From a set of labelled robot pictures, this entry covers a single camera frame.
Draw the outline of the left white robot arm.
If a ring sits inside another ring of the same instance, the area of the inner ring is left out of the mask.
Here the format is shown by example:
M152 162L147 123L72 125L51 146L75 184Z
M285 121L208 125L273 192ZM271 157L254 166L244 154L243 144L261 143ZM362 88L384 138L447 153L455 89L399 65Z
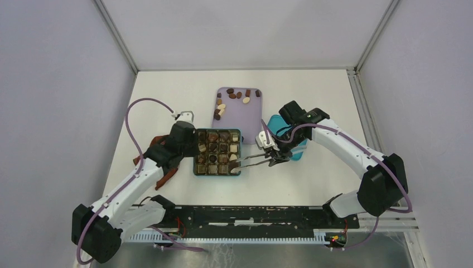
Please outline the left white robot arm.
M151 201L134 211L129 208L152 185L176 170L186 157L197 155L196 129L190 122L177 121L164 143L156 143L140 156L132 172L111 192L93 204L79 204L73 211L71 240L76 244L76 259L86 252L91 260L105 263L119 250L124 239L158 223L169 227L175 212L157 201Z

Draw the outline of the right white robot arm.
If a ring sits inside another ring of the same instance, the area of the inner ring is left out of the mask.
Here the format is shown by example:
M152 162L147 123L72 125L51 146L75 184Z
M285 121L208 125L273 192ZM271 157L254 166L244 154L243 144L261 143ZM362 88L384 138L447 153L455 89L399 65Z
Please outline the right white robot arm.
M278 135L263 125L255 139L270 157L270 166L288 162L292 151L301 142L309 140L332 152L361 180L357 190L327 201L329 209L322 212L326 226L336 228L351 214L365 212L378 217L386 211L412 211L404 162L400 156L386 156L362 145L319 108L306 111L293 100L279 110L279 115L288 129Z

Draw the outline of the teal chocolate box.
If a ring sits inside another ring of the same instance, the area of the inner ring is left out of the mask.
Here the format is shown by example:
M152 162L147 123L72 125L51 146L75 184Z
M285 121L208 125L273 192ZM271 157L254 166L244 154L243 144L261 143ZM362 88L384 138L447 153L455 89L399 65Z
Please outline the teal chocolate box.
M238 158L242 154L242 134L236 128L198 128L196 130L198 148L205 144L206 151L200 152L194 157L193 172L196 176L238 176L228 172L229 157L236 154ZM232 135L238 135L239 141L234 142ZM238 145L238 152L229 151L231 144Z

